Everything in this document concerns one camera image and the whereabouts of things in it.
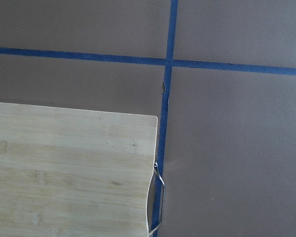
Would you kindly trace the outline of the wooden cutting board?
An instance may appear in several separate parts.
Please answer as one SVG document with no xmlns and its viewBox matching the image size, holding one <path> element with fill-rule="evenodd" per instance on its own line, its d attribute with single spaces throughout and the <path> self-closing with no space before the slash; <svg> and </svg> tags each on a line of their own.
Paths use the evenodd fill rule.
<svg viewBox="0 0 296 237">
<path fill-rule="evenodd" d="M 150 237 L 155 116 L 0 102 L 0 237 Z"/>
</svg>

